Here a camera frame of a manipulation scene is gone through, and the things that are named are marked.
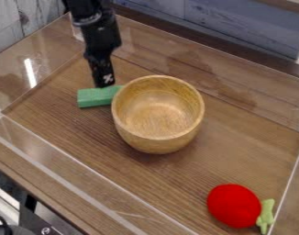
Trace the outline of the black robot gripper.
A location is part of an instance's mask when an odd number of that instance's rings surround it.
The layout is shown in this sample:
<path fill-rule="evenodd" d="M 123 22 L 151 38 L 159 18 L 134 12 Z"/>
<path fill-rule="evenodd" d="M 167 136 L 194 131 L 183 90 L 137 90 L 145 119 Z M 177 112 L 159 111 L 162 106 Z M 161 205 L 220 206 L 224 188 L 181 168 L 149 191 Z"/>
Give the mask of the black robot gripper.
<path fill-rule="evenodd" d="M 82 30 L 86 44 L 85 58 L 89 60 L 95 86 L 115 84 L 111 55 L 122 46 L 122 37 L 113 10 L 81 14 L 71 12 L 73 24 Z"/>

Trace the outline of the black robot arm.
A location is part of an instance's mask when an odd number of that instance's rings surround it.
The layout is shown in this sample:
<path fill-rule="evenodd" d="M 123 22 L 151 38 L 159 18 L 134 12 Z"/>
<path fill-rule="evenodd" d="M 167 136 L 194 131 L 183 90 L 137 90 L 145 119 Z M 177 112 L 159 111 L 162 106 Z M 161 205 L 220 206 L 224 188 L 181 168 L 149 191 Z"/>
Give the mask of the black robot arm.
<path fill-rule="evenodd" d="M 117 16 L 109 0 L 67 0 L 73 25 L 85 40 L 85 58 L 93 71 L 95 86 L 115 84 L 113 52 L 122 46 Z"/>

